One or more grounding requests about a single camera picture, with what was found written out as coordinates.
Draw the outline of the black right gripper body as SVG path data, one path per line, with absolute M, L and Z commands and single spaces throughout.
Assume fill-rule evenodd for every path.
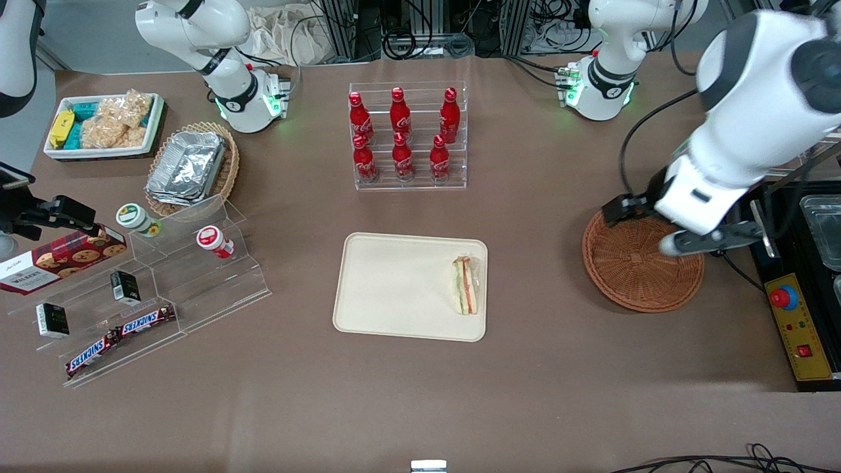
M 42 230 L 37 223 L 43 221 L 46 201 L 33 196 L 30 191 L 1 192 L 1 230 L 7 235 L 18 235 L 29 240 L 39 240 Z

